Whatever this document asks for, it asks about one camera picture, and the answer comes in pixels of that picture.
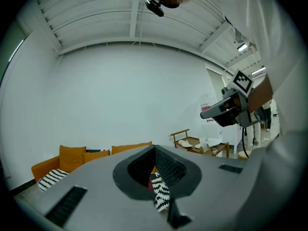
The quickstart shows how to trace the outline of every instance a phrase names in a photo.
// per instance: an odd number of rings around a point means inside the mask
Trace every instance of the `black headset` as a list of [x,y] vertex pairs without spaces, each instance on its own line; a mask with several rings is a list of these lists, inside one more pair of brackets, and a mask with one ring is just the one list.
[[164,5],[165,7],[170,9],[175,9],[179,7],[179,4],[168,4],[165,3],[163,0],[159,0],[159,2],[156,2],[155,0],[147,0],[145,1],[145,5],[149,10],[157,14],[159,17],[164,16],[164,11],[161,9],[160,5]]

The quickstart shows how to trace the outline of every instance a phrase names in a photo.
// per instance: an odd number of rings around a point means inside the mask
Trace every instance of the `black cable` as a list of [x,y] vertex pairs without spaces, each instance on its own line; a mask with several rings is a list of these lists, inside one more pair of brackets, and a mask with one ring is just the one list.
[[244,133],[245,133],[245,129],[243,128],[243,132],[242,132],[243,150],[244,150],[245,155],[247,156],[247,158],[249,158],[249,155],[247,154],[247,152],[246,152],[246,150],[245,150],[245,145],[244,145]]

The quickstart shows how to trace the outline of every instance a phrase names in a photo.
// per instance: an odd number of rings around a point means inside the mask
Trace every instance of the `stool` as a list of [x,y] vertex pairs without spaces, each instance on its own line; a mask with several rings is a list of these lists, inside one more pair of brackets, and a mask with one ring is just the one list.
[[[246,152],[247,152],[248,156],[250,156],[251,151],[246,151]],[[244,151],[239,152],[239,153],[237,154],[237,159],[239,159],[239,160],[245,160],[245,161],[248,160],[248,158],[247,158],[247,156],[246,156],[246,154],[245,154]]]

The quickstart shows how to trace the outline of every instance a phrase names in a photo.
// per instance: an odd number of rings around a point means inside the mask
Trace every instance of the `wooden handle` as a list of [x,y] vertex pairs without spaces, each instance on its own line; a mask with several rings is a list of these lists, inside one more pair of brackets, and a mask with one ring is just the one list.
[[187,131],[189,131],[189,130],[190,130],[190,129],[186,129],[186,130],[183,130],[183,131],[180,131],[180,132],[177,132],[177,133],[171,133],[171,134],[169,135],[169,137],[174,136],[174,135],[177,135],[177,134],[179,134],[179,133],[187,132]]

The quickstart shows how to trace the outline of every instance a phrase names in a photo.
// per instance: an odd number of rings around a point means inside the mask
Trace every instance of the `person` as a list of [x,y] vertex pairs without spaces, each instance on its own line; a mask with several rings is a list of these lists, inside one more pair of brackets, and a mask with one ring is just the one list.
[[[256,121],[257,118],[254,114],[254,112],[251,114],[251,120]],[[261,125],[259,122],[255,123],[254,125],[251,125],[249,127],[246,127],[247,132],[247,146],[245,146],[246,149],[252,149],[254,146],[254,137],[256,139],[256,145],[260,145],[261,140]]]
[[292,19],[276,0],[215,1],[231,24],[256,45],[266,67],[264,80],[249,94],[249,112],[274,98],[282,135],[308,129],[307,49]]
[[265,104],[262,105],[265,114],[266,114],[266,118],[268,119],[268,127],[266,129],[266,132],[270,131],[270,126],[271,126],[271,110],[270,110],[270,104],[271,104],[271,100],[269,100],[268,102],[266,102]]

